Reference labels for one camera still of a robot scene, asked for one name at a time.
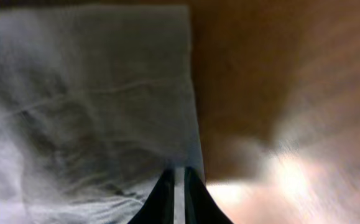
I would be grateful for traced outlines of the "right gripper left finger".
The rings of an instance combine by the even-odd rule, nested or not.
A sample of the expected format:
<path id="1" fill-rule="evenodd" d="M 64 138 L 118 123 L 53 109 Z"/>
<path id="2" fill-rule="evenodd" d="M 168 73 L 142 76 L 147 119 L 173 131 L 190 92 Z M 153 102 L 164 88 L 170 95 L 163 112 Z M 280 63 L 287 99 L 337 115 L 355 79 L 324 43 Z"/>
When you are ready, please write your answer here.
<path id="1" fill-rule="evenodd" d="M 129 224 L 173 224 L 175 173 L 166 169 Z"/>

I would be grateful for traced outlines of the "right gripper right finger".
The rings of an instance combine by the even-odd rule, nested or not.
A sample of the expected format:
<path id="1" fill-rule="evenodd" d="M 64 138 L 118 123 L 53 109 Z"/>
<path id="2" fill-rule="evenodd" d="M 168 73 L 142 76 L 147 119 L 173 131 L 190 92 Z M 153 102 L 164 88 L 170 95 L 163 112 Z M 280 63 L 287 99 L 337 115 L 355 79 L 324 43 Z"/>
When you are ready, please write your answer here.
<path id="1" fill-rule="evenodd" d="M 185 223 L 233 224 L 219 209 L 192 167 L 185 168 Z"/>

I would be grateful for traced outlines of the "grey shorts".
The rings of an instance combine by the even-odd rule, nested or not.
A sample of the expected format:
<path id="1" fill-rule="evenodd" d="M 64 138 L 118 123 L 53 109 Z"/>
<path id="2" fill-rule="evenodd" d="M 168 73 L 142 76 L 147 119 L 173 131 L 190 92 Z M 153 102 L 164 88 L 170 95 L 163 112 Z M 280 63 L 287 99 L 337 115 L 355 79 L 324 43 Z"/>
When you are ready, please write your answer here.
<path id="1" fill-rule="evenodd" d="M 186 6 L 0 10 L 0 223 L 127 223 L 203 171 Z"/>

